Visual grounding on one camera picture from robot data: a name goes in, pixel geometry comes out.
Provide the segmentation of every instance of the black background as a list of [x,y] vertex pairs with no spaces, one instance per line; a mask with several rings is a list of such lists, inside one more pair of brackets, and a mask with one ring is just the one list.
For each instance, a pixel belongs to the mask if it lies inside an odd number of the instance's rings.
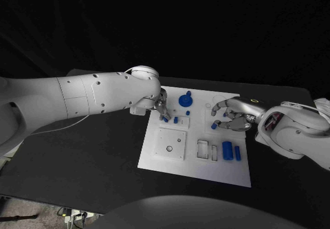
[[326,0],[9,1],[0,9],[6,77],[143,64],[167,77],[297,86],[313,98],[327,95]]

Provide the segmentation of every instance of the blue object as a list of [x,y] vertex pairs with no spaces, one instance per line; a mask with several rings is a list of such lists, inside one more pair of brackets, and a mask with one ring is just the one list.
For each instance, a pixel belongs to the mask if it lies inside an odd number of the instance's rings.
[[237,156],[237,161],[241,161],[239,146],[235,147],[235,156]]
[[179,98],[179,104],[183,107],[189,107],[193,104],[192,92],[188,91],[188,94],[182,95]]
[[213,130],[215,130],[216,126],[218,126],[218,124],[213,122],[213,124],[211,126]]
[[234,154],[232,154],[232,143],[231,142],[222,142],[222,152],[224,152],[224,159],[232,160]]

